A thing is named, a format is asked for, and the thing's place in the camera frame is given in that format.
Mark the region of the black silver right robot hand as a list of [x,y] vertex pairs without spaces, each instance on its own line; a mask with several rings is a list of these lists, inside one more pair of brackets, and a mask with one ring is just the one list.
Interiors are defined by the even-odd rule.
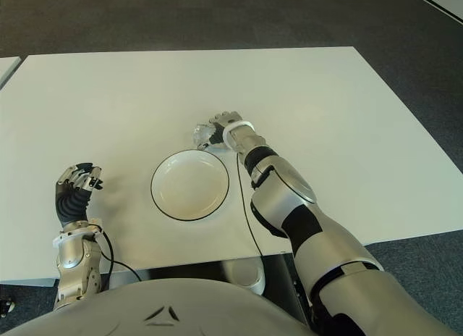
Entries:
[[209,137],[211,145],[224,143],[224,130],[232,123],[241,121],[242,117],[237,112],[222,112],[216,114],[208,120],[208,124],[213,129],[213,133]]

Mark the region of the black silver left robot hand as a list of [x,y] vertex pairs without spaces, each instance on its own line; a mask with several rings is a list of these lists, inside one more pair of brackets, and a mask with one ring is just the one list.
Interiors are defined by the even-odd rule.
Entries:
[[64,229],[88,220],[87,207],[94,190],[103,189],[100,167],[92,163],[75,164],[64,170],[55,186],[55,209]]

